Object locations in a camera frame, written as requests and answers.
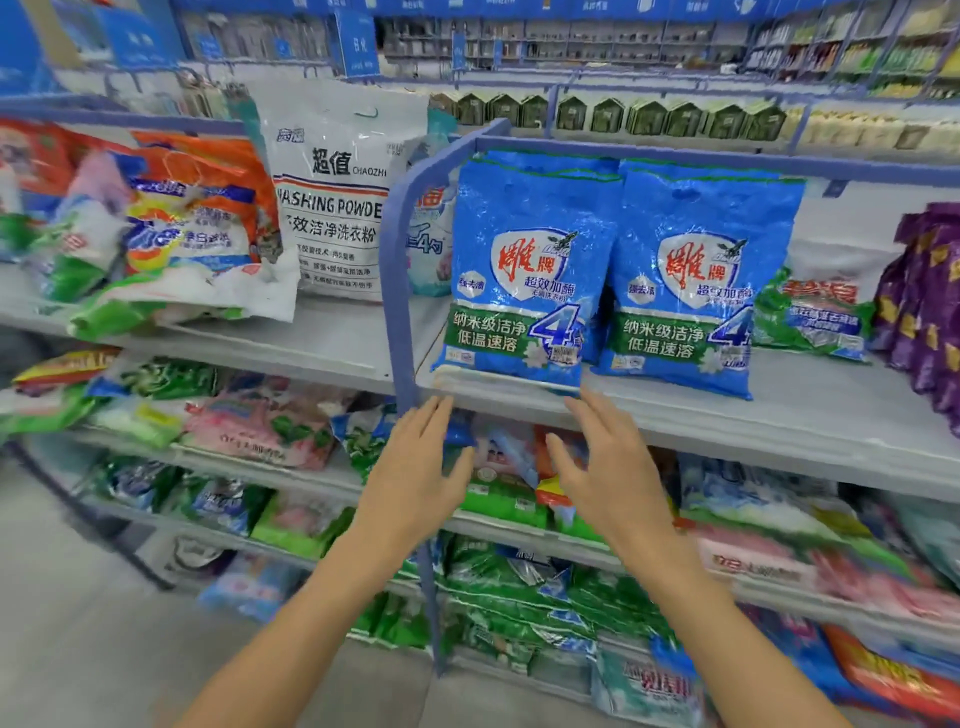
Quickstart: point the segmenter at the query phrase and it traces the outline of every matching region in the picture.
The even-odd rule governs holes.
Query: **white shield logo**
[[[518,301],[526,301],[563,274],[576,236],[556,228],[501,232],[490,250],[496,282]]]
[[[723,298],[723,290],[731,287],[746,243],[709,232],[663,238],[657,255],[660,276],[670,293],[691,308],[701,308],[711,298]]]

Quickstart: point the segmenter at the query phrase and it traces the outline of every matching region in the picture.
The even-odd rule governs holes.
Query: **floor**
[[[0,461],[0,725],[169,725],[256,625],[159,594],[85,542]],[[858,725],[878,726],[870,720]],[[301,728],[612,728],[626,723],[426,659],[347,643]]]

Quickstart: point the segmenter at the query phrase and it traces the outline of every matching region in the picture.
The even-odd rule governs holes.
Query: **laundry detergent bag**
[[[422,94],[341,81],[248,84],[300,288],[380,301],[380,223],[427,134]]]
[[[754,297],[783,264],[803,182],[629,161],[620,169],[616,303],[596,371],[750,399]]]
[[[454,303],[436,366],[579,387],[621,190],[618,175],[468,162],[453,227]]]

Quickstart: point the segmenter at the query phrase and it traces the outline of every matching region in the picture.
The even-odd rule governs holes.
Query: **blue number 4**
[[[745,305],[715,328],[707,340],[712,344],[730,344],[739,347],[750,343],[750,335],[753,332],[754,307]]]
[[[536,321],[530,326],[527,334],[540,339],[548,352],[551,347],[572,344],[578,313],[580,313],[578,304],[566,303]]]

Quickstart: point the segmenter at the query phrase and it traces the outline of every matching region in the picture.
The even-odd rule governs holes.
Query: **hand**
[[[350,530],[382,544],[402,562],[435,534],[464,501],[473,472],[473,448],[464,448],[444,477],[444,436],[453,398],[431,397],[394,425],[360,496]]]
[[[546,436],[560,485],[577,512],[641,583],[664,569],[699,565],[696,552],[673,527],[660,473],[634,419],[599,392],[584,387],[580,395],[564,403],[587,438],[587,470],[577,466],[557,435]]]

